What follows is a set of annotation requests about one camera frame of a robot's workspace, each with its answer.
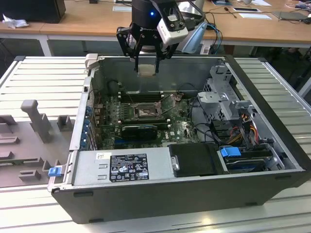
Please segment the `desk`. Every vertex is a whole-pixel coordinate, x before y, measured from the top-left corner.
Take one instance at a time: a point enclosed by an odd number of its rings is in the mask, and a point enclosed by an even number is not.
[[[261,7],[261,11],[291,11],[285,3],[296,3],[288,0],[267,0],[272,6]],[[0,26],[2,38],[24,38],[39,40],[45,56],[51,56],[49,40],[82,40],[82,41],[117,41],[117,27],[128,27],[131,22],[130,12],[114,12],[113,4],[99,2],[89,4],[88,1],[65,1],[66,14],[59,24],[30,23],[29,28],[16,30]],[[211,2],[205,2],[204,11],[217,8]],[[225,13],[223,7],[212,10],[215,13]],[[268,46],[268,47],[297,47],[308,48],[311,44],[311,26],[300,23],[292,24],[278,21],[271,13],[268,19],[246,19],[236,14],[215,14],[216,24],[223,33],[224,45]],[[214,32],[206,32],[203,44],[209,47],[215,38]]]

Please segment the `metal bracket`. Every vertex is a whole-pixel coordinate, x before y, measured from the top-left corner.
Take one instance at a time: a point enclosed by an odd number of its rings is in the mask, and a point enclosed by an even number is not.
[[[177,156],[172,156],[171,157],[171,163],[172,163],[172,167],[173,167],[174,171],[179,171],[180,170]]]
[[[210,69],[210,74],[213,78],[222,78],[227,81],[230,81],[232,77],[231,71],[226,66],[214,66]]]
[[[218,93],[214,92],[200,92],[198,93],[198,97],[201,103],[219,103],[223,101],[223,99],[218,95]]]
[[[285,166],[276,151],[270,146],[269,150],[272,151],[273,158],[267,163],[267,167],[272,170],[285,170]]]
[[[231,111],[232,117],[238,117],[239,116],[238,109],[248,109],[249,107],[253,107],[253,104],[249,100],[232,101],[229,104],[229,109]]]
[[[85,65],[86,69],[93,69],[97,66],[98,54],[97,53],[89,53],[86,55]]]

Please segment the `white device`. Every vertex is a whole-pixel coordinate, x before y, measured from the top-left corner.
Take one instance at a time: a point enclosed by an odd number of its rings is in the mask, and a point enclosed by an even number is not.
[[[186,36],[188,35],[188,30],[185,27],[182,30],[178,30],[178,31],[174,31],[174,32],[170,32],[168,30],[168,28],[166,27],[163,19],[160,20],[159,24],[157,25],[157,30],[162,38],[163,41],[163,47],[166,47],[168,45],[173,45],[173,44],[177,44],[182,42]]]

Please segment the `motherboard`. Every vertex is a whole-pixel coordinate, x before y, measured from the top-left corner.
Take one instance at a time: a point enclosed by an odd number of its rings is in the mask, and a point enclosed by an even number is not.
[[[99,149],[167,147],[199,142],[190,123],[189,99],[178,94],[162,95],[157,101],[135,95],[124,97],[102,99],[97,127]]]

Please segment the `warning label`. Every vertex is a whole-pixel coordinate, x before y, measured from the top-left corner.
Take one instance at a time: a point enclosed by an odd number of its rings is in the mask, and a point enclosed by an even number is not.
[[[110,181],[140,181],[149,179],[147,154],[112,155]]]

